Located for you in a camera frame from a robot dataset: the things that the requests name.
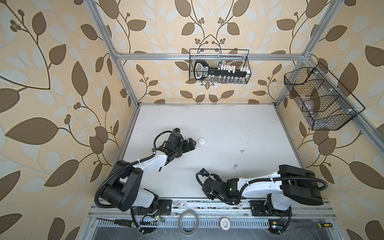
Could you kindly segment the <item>white earbud charging case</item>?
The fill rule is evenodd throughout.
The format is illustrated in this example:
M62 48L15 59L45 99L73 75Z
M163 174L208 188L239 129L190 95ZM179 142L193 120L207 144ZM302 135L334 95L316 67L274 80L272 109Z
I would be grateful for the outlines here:
M204 139L204 138L200 138L200 139L198 140L198 143L199 143L200 145L205 145L205 144L206 144L206 139Z

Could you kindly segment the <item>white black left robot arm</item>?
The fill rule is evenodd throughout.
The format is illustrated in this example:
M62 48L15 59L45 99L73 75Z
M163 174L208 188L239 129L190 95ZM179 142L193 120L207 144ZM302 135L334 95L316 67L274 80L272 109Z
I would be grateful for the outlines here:
M184 139L180 129L164 131L153 142L149 157L129 163L117 161L106 180L95 194L94 203L101 209L117 208L122 212L142 208L155 212L159 196L141 187L142 179L150 172L161 169L174 159L196 149L197 142Z

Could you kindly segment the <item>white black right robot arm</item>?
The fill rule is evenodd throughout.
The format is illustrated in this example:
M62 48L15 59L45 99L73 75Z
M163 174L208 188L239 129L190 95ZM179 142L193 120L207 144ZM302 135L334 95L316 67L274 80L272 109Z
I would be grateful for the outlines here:
M279 170L260 178L233 178L222 181L219 175L201 169L196 180L210 200L237 206L241 200L267 196L267 207L286 211L294 204L321 206L321 192L328 183L316 178L314 172L290 165L280 165Z

